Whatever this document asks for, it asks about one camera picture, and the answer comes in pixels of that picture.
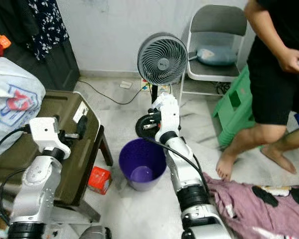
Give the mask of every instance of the purple trash bin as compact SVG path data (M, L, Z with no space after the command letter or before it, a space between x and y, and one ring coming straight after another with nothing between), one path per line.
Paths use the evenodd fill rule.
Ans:
M164 173L166 159L159 145L138 138L123 147L119 165L135 190L147 191L156 185Z

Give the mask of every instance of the fan grille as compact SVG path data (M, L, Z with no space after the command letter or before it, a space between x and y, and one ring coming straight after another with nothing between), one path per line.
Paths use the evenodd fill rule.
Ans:
M140 75L153 85L168 85L177 81L186 68L187 51L175 36L160 33L150 36L138 55Z

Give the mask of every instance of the small cardboard box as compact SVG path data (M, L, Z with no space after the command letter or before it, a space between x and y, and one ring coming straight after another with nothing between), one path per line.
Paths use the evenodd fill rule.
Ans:
M108 190L111 181L110 171L94 167L90 175L88 186L91 190L104 195Z

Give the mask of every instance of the cardboard box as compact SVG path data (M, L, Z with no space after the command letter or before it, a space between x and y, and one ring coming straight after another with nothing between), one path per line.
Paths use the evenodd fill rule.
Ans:
M148 82L146 80L144 80L143 78L141 78L141 88L142 91L150 91L150 88L152 88L152 84L150 84L150 88L149 86L144 87ZM162 93L162 92L166 92L169 93L170 86L166 85L166 86L158 86L158 93Z
M88 186L91 190L104 195L108 190L111 181L110 171L94 167L90 175Z

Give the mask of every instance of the man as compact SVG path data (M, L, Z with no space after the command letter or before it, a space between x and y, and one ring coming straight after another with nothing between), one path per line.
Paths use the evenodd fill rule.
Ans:
M283 135L290 111L299 113L299 0L249 0L245 15L257 34L248 58L256 125L237 133L216 171L230 180L238 154L265 144L267 158L296 174L283 153L299 148L299 130Z

